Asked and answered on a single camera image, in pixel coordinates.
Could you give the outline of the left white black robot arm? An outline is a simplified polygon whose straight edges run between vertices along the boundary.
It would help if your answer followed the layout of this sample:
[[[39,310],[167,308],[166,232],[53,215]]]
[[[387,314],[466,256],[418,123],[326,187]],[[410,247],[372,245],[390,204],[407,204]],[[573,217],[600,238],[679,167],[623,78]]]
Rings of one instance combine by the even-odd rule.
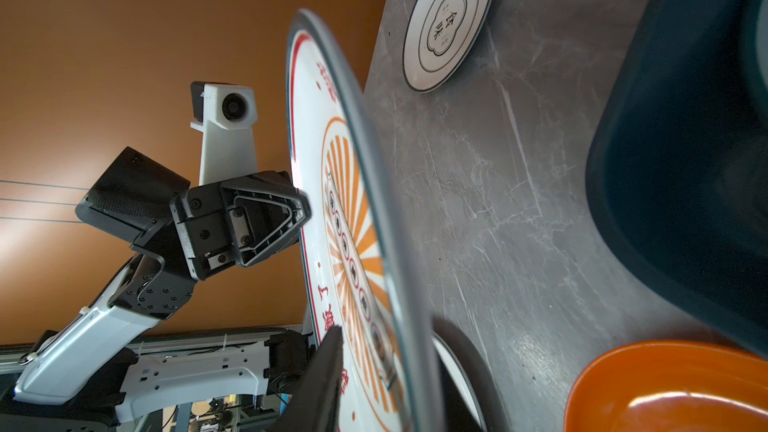
[[[179,403],[296,391],[311,351],[295,331],[169,358],[143,358],[130,348],[177,313],[198,283],[298,241],[311,210],[287,173],[195,187],[126,148],[75,212],[127,242],[133,256],[75,320],[22,356],[21,375],[1,395],[3,430],[113,431]]]

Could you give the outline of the small white flower-logo plate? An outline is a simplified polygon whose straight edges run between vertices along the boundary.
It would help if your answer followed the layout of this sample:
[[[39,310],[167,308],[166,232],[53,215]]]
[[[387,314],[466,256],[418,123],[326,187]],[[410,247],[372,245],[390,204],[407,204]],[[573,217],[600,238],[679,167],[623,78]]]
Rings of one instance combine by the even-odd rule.
[[[402,69],[407,85],[430,92],[461,66],[492,0],[416,0],[406,29]]]

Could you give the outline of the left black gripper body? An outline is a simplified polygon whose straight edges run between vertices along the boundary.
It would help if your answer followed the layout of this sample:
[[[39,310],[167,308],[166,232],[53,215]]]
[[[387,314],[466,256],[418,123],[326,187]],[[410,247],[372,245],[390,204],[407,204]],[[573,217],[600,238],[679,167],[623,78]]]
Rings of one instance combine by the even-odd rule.
[[[197,281],[237,265],[221,197],[221,184],[225,181],[191,188],[172,202],[171,211],[190,275]]]

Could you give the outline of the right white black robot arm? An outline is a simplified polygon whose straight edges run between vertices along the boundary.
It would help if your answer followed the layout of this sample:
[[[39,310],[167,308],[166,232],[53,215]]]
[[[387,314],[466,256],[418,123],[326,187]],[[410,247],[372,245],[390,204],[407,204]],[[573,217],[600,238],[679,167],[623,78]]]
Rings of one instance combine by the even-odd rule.
[[[286,385],[291,394],[274,431],[413,431],[408,391],[420,397],[431,390],[430,376],[414,379],[402,372],[396,340],[382,326],[335,325],[310,361],[284,356],[297,334],[289,331],[243,348],[225,348],[178,357],[143,356],[123,381],[124,399],[116,408],[128,422],[165,407],[227,394],[270,395]],[[478,351],[453,323],[436,317],[432,334],[420,335],[421,348],[431,346],[440,369],[443,411],[436,416],[446,431],[505,430],[496,410],[495,389]],[[287,385],[293,365],[301,377]]]

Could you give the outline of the small orange sunburst plate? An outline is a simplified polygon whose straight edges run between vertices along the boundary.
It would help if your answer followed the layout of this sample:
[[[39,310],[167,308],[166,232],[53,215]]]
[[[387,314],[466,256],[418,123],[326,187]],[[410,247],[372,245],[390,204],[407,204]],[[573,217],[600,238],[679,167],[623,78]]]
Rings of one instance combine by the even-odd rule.
[[[339,431],[443,431],[439,360],[361,87],[327,24],[302,9],[286,52],[291,174],[313,330],[341,339]]]

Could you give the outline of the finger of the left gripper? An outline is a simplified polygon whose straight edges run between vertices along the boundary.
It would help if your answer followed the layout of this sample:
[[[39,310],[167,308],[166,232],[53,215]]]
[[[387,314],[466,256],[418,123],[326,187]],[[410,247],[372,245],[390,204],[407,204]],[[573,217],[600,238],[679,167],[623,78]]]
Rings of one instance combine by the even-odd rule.
[[[259,172],[221,184],[235,263],[250,267],[298,241],[311,217],[308,197],[287,172]]]

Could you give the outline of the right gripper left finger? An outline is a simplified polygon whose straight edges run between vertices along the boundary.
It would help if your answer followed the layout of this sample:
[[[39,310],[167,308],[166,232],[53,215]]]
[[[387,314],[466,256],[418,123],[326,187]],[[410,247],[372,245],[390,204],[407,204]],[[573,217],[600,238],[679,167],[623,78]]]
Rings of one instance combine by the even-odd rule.
[[[331,327],[281,415],[282,431],[336,431],[343,371],[343,333]]]

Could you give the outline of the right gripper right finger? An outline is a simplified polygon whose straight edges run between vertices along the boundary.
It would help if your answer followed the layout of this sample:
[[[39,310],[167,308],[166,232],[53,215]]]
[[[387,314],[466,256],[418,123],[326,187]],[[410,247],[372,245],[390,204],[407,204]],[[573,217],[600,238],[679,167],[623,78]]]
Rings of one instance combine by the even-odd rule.
[[[482,431],[480,412],[468,378],[455,355],[437,347],[448,431]]]

